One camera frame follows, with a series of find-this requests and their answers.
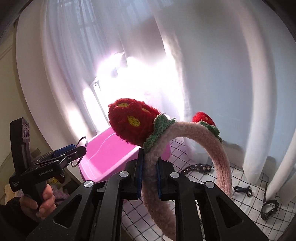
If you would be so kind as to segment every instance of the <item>silver screw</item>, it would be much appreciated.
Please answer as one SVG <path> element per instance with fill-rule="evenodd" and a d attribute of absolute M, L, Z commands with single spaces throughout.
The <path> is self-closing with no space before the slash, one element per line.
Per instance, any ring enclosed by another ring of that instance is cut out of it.
<path fill-rule="evenodd" d="M 127 171 L 122 171 L 122 172 L 119 173 L 119 175 L 121 177 L 127 177 L 128 176 L 128 172 Z"/>
<path fill-rule="evenodd" d="M 171 176 L 172 178 L 178 178 L 178 177 L 180 177 L 180 174 L 177 173 L 177 172 L 172 172 L 172 173 L 170 174 L 170 176 Z"/>
<path fill-rule="evenodd" d="M 215 184 L 213 182 L 211 182 L 211 181 L 208 181 L 208 182 L 205 183 L 205 186 L 207 188 L 213 188 L 215 186 Z"/>
<path fill-rule="evenodd" d="M 93 181 L 88 180 L 88 181 L 85 181 L 83 185 L 84 185 L 86 188 L 90 188 L 93 184 L 94 184 Z"/>

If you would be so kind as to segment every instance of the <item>pink container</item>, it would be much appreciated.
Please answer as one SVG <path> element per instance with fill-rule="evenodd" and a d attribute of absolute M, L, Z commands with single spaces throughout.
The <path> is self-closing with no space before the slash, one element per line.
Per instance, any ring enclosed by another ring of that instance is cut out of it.
<path fill-rule="evenodd" d="M 82 178 L 95 183 L 107 180 L 124 170 L 126 162 L 136 159 L 139 148 L 120 139 L 111 127 L 108 128 L 88 142 L 86 155 L 79 164 Z M 169 144 L 161 157 L 163 160 L 170 157 Z"/>

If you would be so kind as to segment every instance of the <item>beige wall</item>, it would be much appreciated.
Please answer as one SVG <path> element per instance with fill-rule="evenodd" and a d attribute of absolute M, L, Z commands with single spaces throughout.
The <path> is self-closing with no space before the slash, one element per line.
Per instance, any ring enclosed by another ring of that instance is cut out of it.
<path fill-rule="evenodd" d="M 24 117 L 30 123 L 30 149 L 37 147 L 41 153 L 50 147 L 41 135 L 26 104 L 18 79 L 15 60 L 15 34 L 10 35 L 0 45 L 0 164 L 11 152 L 10 122 Z"/>

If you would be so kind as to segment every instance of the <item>headband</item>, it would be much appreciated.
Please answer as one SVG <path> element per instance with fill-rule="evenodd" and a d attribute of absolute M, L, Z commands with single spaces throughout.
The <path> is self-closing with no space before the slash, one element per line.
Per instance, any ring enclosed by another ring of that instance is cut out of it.
<path fill-rule="evenodd" d="M 187 137 L 200 144 L 214 163 L 217 186 L 231 197 L 230 165 L 219 129 L 205 113 L 197 113 L 195 122 L 176 122 L 144 102 L 119 99 L 109 104 L 109 120 L 120 138 L 144 149 L 143 202 L 154 222 L 170 239 L 176 240 L 176 218 L 169 204 L 158 197 L 156 163 L 172 139 Z"/>

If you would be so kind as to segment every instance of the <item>human hand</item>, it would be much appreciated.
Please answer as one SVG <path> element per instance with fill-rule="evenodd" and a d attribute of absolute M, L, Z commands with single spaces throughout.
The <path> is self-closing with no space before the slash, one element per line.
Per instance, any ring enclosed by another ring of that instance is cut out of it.
<path fill-rule="evenodd" d="M 36 217 L 41 218 L 43 220 L 57 208 L 54 204 L 55 197 L 52 193 L 52 188 L 49 184 L 47 184 L 46 188 L 44 189 L 42 197 L 44 199 L 44 202 L 40 205 L 38 211 L 37 202 L 26 196 L 21 197 L 20 207 L 24 214 L 26 214 L 28 217 L 34 220 L 36 219 Z"/>

